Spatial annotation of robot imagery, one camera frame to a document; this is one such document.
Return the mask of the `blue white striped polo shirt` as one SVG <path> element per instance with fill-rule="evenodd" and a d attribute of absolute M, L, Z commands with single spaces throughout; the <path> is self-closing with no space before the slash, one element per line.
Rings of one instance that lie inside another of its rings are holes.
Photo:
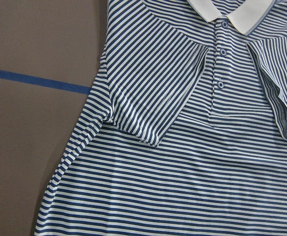
<path fill-rule="evenodd" d="M 287 0 L 110 0 L 37 236 L 287 236 Z"/>

